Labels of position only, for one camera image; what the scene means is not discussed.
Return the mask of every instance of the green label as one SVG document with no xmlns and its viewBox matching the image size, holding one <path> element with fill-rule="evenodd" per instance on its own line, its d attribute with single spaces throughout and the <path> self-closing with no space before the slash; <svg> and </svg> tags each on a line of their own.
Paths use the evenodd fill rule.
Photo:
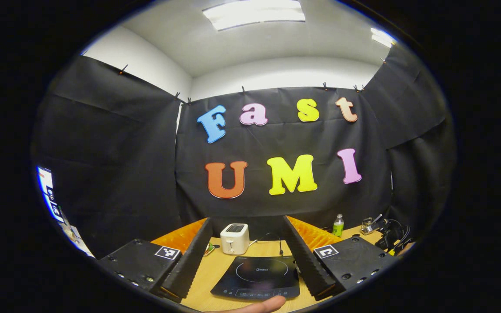
<svg viewBox="0 0 501 313">
<path fill-rule="evenodd" d="M 341 232 L 344 230 L 344 225 L 343 224 L 340 224 L 340 225 L 334 225 L 334 230 L 332 230 L 332 234 L 338 236 L 339 238 L 341 238 Z"/>
</svg>

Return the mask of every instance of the pink letter i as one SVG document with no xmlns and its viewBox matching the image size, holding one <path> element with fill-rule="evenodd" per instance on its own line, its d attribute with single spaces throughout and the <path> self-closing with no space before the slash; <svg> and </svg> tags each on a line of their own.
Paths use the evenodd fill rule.
<svg viewBox="0 0 501 313">
<path fill-rule="evenodd" d="M 344 162 L 345 184 L 356 183 L 362 178 L 362 176 L 357 173 L 357 166 L 355 165 L 353 155 L 354 149 L 344 149 L 337 152 L 337 156 Z"/>
</svg>

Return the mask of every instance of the white wall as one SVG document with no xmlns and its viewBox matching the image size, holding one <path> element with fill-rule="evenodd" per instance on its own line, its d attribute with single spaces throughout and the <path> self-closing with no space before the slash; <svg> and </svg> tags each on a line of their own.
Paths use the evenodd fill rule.
<svg viewBox="0 0 501 313">
<path fill-rule="evenodd" d="M 226 67 L 193 79 L 192 101 L 238 93 L 247 90 L 277 87 L 361 88 L 374 76 L 380 66 L 348 59 L 328 57 L 287 57 L 262 60 Z"/>
<path fill-rule="evenodd" d="M 190 97 L 192 77 L 153 44 L 118 26 L 97 39 L 85 56 L 105 62 L 135 75 L 180 99 Z"/>
</svg>

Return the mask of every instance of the orange letter u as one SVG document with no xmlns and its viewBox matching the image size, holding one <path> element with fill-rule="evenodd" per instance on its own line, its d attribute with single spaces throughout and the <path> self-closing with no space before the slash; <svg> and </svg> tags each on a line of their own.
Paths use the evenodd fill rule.
<svg viewBox="0 0 501 313">
<path fill-rule="evenodd" d="M 216 198 L 232 199 L 240 196 L 245 189 L 245 161 L 231 162 L 231 168 L 235 171 L 235 185 L 230 190 L 223 188 L 221 184 L 221 172 L 225 168 L 223 163 L 208 163 L 208 190 Z"/>
</svg>

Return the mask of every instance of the black cable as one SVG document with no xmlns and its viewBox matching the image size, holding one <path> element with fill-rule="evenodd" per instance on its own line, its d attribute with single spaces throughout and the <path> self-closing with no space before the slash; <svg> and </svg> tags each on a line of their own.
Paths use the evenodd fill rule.
<svg viewBox="0 0 501 313">
<path fill-rule="evenodd" d="M 390 243 L 388 242 L 388 235 L 384 236 L 384 242 L 386 242 L 386 248 L 388 251 L 391 250 Z"/>
<path fill-rule="evenodd" d="M 276 237 L 278 237 L 278 240 L 280 241 L 280 254 L 281 254 L 281 256 L 284 256 L 284 250 L 282 250 L 282 240 L 281 240 L 281 238 L 280 238 L 280 236 L 278 234 L 276 234 L 276 233 L 267 233 L 264 236 L 261 236 L 260 239 L 257 239 L 256 242 L 259 242 L 260 240 L 262 240 L 265 236 L 268 236 L 269 234 L 276 235 Z"/>
<path fill-rule="evenodd" d="M 394 222 L 396 222 L 397 224 L 399 224 L 399 227 L 403 228 L 403 226 L 401 225 L 400 222 L 398 222 L 397 220 L 393 220 Z"/>
<path fill-rule="evenodd" d="M 407 230 L 404 232 L 404 235 L 403 237 L 401 238 L 401 240 L 395 245 L 395 247 L 399 247 L 399 246 L 402 246 L 403 244 L 405 244 L 405 238 L 407 238 L 407 236 L 409 236 L 409 232 L 411 230 L 411 227 L 405 225 L 407 227 Z"/>
</svg>

